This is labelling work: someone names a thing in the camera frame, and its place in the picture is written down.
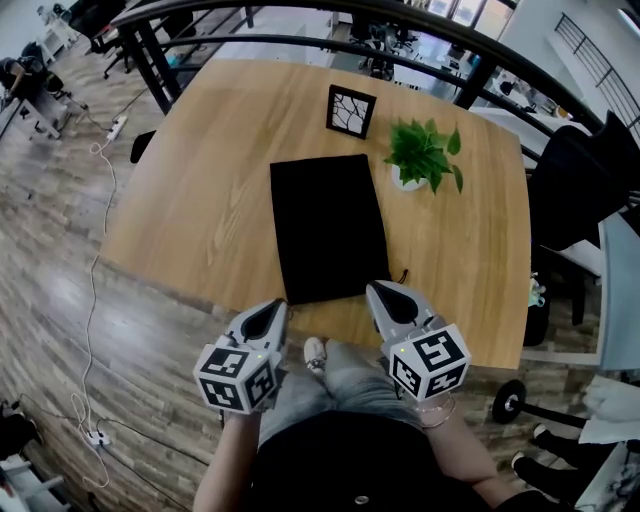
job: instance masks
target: white cloth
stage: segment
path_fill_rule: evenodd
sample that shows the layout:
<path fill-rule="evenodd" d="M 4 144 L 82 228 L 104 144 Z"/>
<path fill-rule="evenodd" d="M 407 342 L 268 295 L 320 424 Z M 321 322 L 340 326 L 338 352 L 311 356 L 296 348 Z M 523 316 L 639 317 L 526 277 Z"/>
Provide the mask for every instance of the white cloth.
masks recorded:
<path fill-rule="evenodd" d="M 580 443 L 607 444 L 640 439 L 640 388 L 596 375 L 583 403 L 592 414 Z"/>

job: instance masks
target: light gray pants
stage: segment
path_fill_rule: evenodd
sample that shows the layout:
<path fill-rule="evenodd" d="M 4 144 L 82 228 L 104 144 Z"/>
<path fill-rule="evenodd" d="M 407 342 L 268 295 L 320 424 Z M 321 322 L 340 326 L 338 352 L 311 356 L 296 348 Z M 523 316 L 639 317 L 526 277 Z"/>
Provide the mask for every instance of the light gray pants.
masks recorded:
<path fill-rule="evenodd" d="M 295 368 L 284 378 L 274 409 L 260 425 L 260 444 L 278 432 L 326 411 L 375 414 L 420 428 L 417 414 L 398 400 L 393 383 L 346 343 L 326 346 L 324 381 L 307 368 Z"/>

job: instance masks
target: white flower pot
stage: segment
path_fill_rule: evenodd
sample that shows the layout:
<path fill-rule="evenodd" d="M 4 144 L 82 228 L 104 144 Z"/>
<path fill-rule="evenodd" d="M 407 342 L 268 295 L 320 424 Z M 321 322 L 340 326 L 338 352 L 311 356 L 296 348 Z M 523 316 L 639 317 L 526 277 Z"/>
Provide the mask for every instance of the white flower pot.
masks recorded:
<path fill-rule="evenodd" d="M 400 179 L 400 167 L 397 165 L 391 166 L 391 180 L 393 184 L 398 187 L 400 190 L 405 190 L 406 192 L 411 192 L 412 190 L 418 190 L 420 187 L 423 187 L 429 180 L 427 178 L 420 178 L 420 181 L 411 180 L 406 185 L 402 184 L 402 180 Z"/>

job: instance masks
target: black metal railing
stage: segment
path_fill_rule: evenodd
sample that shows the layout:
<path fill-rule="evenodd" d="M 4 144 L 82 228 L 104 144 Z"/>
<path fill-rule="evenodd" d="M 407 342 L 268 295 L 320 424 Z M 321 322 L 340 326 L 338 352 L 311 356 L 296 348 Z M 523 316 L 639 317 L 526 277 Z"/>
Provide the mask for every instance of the black metal railing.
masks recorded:
<path fill-rule="evenodd" d="M 640 105 L 609 60 L 566 14 L 562 14 L 555 31 L 589 72 L 611 111 L 640 142 Z"/>
<path fill-rule="evenodd" d="M 263 6 L 304 7 L 363 15 L 369 19 L 383 20 L 408 30 L 430 34 L 465 48 L 477 55 L 478 59 L 469 76 L 462 78 L 447 70 L 411 60 L 396 53 L 330 39 L 278 34 L 213 33 L 199 37 L 177 37 L 171 41 L 159 43 L 149 29 L 151 20 L 162 18 L 172 12 L 182 10 L 203 11 L 231 7 L 247 9 L 247 16 L 250 16 L 252 8 Z M 184 45 L 261 42 L 317 47 L 399 64 L 456 86 L 458 92 L 454 103 L 462 108 L 468 109 L 478 98 L 482 98 L 517 116 L 544 135 L 552 135 L 552 130 L 531 116 L 527 110 L 485 88 L 492 75 L 497 73 L 498 68 L 502 68 L 510 71 L 540 93 L 551 98 L 569 112 L 575 122 L 583 124 L 590 132 L 595 133 L 602 128 L 602 121 L 573 96 L 569 90 L 520 54 L 479 32 L 424 10 L 405 5 L 402 2 L 391 0 L 251 0 L 251 6 L 248 6 L 247 0 L 160 0 L 121 14 L 113 21 L 113 25 L 118 28 L 127 41 L 140 73 L 147 82 L 158 105 L 165 113 L 169 111 L 171 105 L 182 92 L 177 78 L 180 73 L 193 73 L 198 71 L 202 65 L 181 63 L 171 68 L 163 56 L 163 51 Z M 147 54 L 151 58 L 151 62 L 147 60 Z M 524 152 L 533 159 L 538 158 L 537 154 L 527 148 L 524 148 Z"/>

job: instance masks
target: wooden table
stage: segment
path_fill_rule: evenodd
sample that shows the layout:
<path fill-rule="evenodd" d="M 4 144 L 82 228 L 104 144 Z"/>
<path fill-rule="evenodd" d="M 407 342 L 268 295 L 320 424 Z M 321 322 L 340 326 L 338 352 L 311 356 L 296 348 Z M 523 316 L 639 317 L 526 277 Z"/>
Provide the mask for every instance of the wooden table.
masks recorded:
<path fill-rule="evenodd" d="M 325 128 L 330 84 L 378 98 L 367 140 Z M 409 193 L 393 185 L 383 163 L 390 123 L 412 117 L 434 117 L 447 132 L 458 125 L 462 151 L 454 161 L 465 177 L 462 195 L 450 176 L 435 197 L 427 187 Z M 369 156 L 392 276 L 409 269 L 406 284 L 459 326 L 473 364 L 516 368 L 530 267 L 518 139 L 466 110 L 381 80 L 284 62 L 209 61 L 136 167 L 101 255 L 230 309 L 284 297 L 269 164 L 358 153 Z M 381 344 L 364 296 L 297 306 L 290 327 Z"/>

